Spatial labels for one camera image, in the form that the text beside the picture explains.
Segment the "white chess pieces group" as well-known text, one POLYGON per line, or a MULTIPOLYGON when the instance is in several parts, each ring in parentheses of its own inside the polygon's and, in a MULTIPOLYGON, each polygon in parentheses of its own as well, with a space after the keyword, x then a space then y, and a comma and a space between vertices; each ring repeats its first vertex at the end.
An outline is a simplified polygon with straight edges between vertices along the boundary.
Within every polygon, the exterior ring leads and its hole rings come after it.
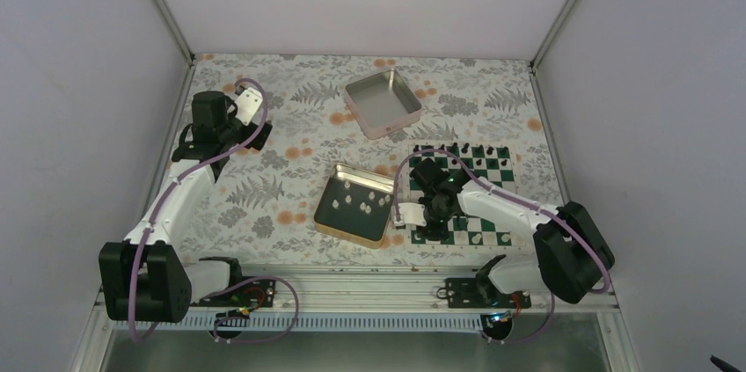
MULTIPOLYGON (((338 231, 343 237, 360 237, 365 243, 378 243, 383 240, 388 227, 390 207, 390 192, 334 179, 323 192, 314 221, 318 230, 338 231)), ((498 231, 494 224, 477 217, 452 218, 443 239, 425 237, 415 228, 410 229, 410 238, 413 244, 511 244, 511 237, 507 232, 498 231)))

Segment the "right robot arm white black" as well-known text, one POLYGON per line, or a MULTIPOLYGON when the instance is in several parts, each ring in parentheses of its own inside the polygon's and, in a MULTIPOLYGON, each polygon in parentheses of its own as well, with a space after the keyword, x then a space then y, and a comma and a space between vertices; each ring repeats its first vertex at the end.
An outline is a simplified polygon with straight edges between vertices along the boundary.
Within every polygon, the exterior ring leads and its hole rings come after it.
POLYGON ((465 164, 448 172, 427 158, 409 179, 423 192, 416 222, 422 237, 444 239, 450 220, 459 216, 525 239, 526 253, 497 255, 478 271, 476 294, 486 307, 499 307, 515 292, 548 291, 577 304, 588 293, 610 289, 615 258, 583 205, 540 204, 477 176, 465 164))

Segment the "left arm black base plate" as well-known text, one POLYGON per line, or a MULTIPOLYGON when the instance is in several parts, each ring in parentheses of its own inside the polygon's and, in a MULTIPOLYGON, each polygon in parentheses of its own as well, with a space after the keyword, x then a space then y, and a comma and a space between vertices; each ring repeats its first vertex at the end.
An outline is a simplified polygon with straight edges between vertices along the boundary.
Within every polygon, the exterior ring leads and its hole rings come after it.
POLYGON ((275 280, 253 281, 229 293, 206 297, 194 306, 230 309, 271 308, 274 304, 275 280))

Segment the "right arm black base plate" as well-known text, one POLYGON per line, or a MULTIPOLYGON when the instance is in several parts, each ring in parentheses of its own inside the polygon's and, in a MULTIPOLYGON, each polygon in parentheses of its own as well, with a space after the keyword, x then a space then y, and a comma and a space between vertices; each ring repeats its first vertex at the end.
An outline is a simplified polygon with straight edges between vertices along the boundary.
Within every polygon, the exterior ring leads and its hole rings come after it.
POLYGON ((523 292, 501 293, 490 280, 449 278, 435 291, 450 309, 530 308, 532 301, 523 292))

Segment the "gold square tin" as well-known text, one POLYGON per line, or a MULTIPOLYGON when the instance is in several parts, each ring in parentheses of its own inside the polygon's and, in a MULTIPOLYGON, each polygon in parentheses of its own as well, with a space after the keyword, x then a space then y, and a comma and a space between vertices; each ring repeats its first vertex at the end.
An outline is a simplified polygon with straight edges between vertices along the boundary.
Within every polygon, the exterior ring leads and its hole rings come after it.
POLYGON ((316 231, 378 249, 389 226, 394 180, 349 164, 335 164, 313 215, 316 231))

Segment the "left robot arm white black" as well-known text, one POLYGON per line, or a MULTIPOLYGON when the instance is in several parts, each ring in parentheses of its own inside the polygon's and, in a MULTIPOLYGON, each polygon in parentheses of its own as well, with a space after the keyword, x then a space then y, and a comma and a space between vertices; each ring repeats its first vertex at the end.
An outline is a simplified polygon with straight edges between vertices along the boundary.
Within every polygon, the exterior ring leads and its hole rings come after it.
POLYGON ((108 242, 99 252, 104 303, 112 320, 178 323, 206 296, 224 306, 244 296, 236 259, 207 257, 190 264, 182 261, 179 248, 230 156, 266 143, 273 128, 266 93, 253 82, 233 97, 201 91, 194 94, 191 114, 156 199, 120 242, 108 242))

